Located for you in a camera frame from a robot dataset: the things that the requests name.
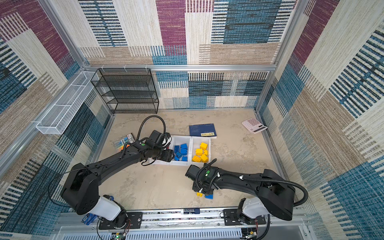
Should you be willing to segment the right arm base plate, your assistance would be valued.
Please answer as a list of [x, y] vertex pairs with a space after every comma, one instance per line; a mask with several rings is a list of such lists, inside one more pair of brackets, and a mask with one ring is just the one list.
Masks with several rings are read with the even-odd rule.
[[265, 225], [267, 223], [266, 218], [258, 216], [255, 219], [251, 219], [244, 214], [238, 214], [236, 209], [224, 209], [220, 217], [224, 219], [226, 226], [237, 226], [237, 225]]

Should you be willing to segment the blue long lego brick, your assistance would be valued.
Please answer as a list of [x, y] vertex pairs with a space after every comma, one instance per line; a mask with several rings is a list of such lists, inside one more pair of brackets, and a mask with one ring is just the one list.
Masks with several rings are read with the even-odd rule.
[[180, 146], [179, 145], [174, 146], [174, 152], [175, 152], [175, 154], [180, 153]]

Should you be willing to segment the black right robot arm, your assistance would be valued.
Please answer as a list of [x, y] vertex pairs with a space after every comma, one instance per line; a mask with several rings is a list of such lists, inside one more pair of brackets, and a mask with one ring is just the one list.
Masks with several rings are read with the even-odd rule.
[[215, 190], [252, 195], [252, 198], [244, 198], [239, 203], [237, 215], [242, 223], [262, 215], [291, 221], [294, 207], [303, 205], [309, 198], [305, 187], [283, 179], [272, 170], [242, 174], [214, 167], [216, 161], [214, 159], [201, 168], [191, 165], [185, 176], [193, 181], [193, 191], [205, 196], [213, 194]]

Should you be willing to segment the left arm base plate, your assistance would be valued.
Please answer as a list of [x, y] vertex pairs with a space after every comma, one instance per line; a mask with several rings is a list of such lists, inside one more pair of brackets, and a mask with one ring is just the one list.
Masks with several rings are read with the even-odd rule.
[[102, 218], [98, 230], [139, 229], [142, 224], [143, 212], [121, 212], [114, 220]]

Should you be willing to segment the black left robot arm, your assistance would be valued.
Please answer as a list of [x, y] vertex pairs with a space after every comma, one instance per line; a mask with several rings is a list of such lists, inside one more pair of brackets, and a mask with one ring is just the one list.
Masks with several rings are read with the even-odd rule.
[[125, 229], [129, 217], [124, 207], [110, 197], [100, 196], [99, 186], [123, 169], [141, 163], [149, 166], [148, 159], [171, 162], [175, 158], [169, 149], [171, 135], [164, 127], [162, 132], [154, 130], [148, 138], [137, 139], [124, 144], [123, 149], [106, 159], [89, 165], [76, 164], [66, 172], [68, 176], [60, 196], [66, 208], [72, 208], [78, 215], [93, 214], [101, 218], [108, 229]]

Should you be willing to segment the yellow long lego brick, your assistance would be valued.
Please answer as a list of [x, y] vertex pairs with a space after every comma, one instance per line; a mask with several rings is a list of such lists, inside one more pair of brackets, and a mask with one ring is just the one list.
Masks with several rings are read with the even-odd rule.
[[199, 156], [196, 156], [196, 155], [195, 155], [195, 156], [192, 157], [192, 161], [193, 161], [193, 162], [196, 162], [196, 163], [199, 163], [199, 162], [202, 161], [202, 159], [201, 159]]

